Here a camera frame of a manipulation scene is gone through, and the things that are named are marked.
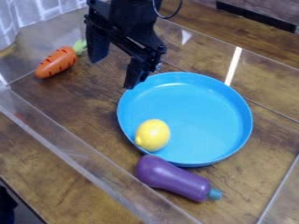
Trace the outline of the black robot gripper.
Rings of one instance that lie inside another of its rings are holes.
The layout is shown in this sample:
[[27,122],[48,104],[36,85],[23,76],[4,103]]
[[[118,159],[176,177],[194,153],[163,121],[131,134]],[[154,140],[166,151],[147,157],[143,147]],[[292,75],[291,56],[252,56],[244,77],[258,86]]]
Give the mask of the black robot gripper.
[[88,59],[98,63],[108,56],[110,45],[118,46],[131,60],[124,88],[134,89],[162,64],[164,42],[155,33],[163,0],[87,0],[86,38]]

